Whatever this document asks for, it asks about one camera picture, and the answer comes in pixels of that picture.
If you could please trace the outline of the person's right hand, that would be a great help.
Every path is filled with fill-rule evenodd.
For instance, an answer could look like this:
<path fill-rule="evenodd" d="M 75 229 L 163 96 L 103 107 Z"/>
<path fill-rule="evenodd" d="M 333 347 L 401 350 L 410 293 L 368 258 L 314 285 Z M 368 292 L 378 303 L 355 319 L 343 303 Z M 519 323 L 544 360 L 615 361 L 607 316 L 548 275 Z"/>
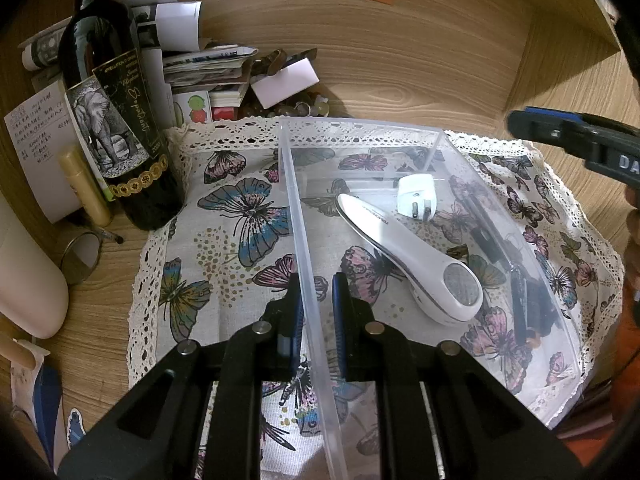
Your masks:
<path fill-rule="evenodd" d="M 625 188 L 625 200 L 631 206 L 626 217 L 628 242 L 624 251 L 626 279 L 630 287 L 639 292 L 640 287 L 640 216 L 639 192 L 630 186 Z"/>

